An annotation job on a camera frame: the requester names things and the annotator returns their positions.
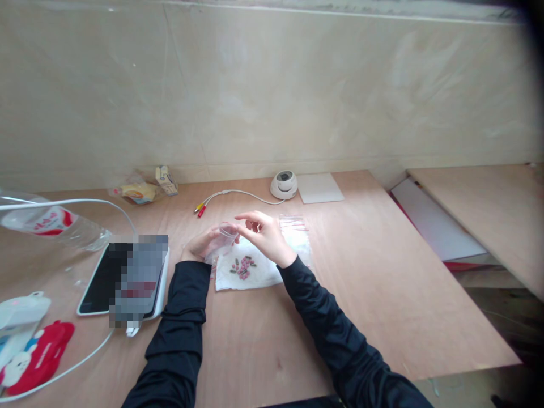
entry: bottle label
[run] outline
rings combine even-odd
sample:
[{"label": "bottle label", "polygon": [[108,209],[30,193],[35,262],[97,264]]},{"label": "bottle label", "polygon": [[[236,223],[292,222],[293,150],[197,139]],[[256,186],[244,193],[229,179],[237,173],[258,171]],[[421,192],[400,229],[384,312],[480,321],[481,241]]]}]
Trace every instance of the bottle label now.
[{"label": "bottle label", "polygon": [[53,206],[44,214],[41,220],[25,224],[24,229],[26,232],[30,232],[34,235],[60,235],[77,219],[77,214],[60,206]]}]

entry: person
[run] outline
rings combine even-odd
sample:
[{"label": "person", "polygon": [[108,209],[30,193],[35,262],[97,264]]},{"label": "person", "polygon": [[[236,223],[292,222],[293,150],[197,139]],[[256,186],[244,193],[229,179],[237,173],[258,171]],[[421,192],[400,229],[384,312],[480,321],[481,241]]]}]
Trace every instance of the person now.
[{"label": "person", "polygon": [[[338,307],[334,295],[320,286],[285,241],[277,219],[259,211],[235,219],[245,220],[245,226],[237,226],[235,242],[239,243],[240,235],[245,237],[277,264],[287,293],[346,407],[431,407],[409,380],[389,369],[378,350]],[[123,407],[194,406],[211,272],[211,265],[203,259],[209,243],[218,235],[217,227],[210,227],[183,250],[162,320],[146,350],[147,365]]]}]

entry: small carton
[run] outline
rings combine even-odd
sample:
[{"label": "small carton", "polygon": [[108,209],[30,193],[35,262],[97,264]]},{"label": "small carton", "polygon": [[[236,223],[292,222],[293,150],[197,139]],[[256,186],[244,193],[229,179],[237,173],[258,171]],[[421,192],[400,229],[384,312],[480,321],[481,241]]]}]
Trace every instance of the small carton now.
[{"label": "small carton", "polygon": [[174,182],[168,166],[158,166],[155,170],[155,178],[159,185],[169,196],[177,196],[177,185]]}]

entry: wooden desk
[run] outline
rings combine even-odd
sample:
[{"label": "wooden desk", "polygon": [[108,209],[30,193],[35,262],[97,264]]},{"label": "wooden desk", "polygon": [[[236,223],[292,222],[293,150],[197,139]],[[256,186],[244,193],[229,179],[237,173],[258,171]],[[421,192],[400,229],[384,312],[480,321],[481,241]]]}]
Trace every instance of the wooden desk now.
[{"label": "wooden desk", "polygon": [[[412,380],[519,362],[451,273],[368,172],[336,173],[343,202],[304,205],[300,197],[270,206],[242,194],[220,195],[204,217],[193,209],[223,189],[241,189],[270,199],[270,179],[180,186],[180,195],[129,207],[141,234],[167,234],[170,276],[183,245],[211,223],[259,209],[304,214],[317,279],[384,355],[392,369]],[[49,198],[97,197],[103,191],[46,194]],[[115,233],[129,233],[117,210],[73,205]],[[45,323],[76,324],[58,372],[71,367],[107,335],[107,317],[79,318],[78,280],[88,281],[97,254],[79,254],[36,237],[2,231],[0,298],[44,290],[53,304]],[[283,285],[215,292],[210,282],[204,359],[197,406],[256,407],[333,393],[326,367]],[[135,338],[124,332],[85,365],[19,404],[25,407],[119,407],[145,365],[144,352],[158,322],[144,324]]]},{"label": "wooden desk", "polygon": [[530,167],[519,164],[409,172],[544,301],[544,188]]}]

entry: yellow connector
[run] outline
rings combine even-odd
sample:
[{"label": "yellow connector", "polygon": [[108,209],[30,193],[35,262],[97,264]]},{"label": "yellow connector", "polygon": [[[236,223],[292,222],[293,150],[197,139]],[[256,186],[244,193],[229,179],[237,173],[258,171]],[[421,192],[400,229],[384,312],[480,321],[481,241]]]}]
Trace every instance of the yellow connector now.
[{"label": "yellow connector", "polygon": [[204,201],[201,202],[193,212],[196,214],[197,212],[199,212],[202,209],[202,207],[204,207]]}]

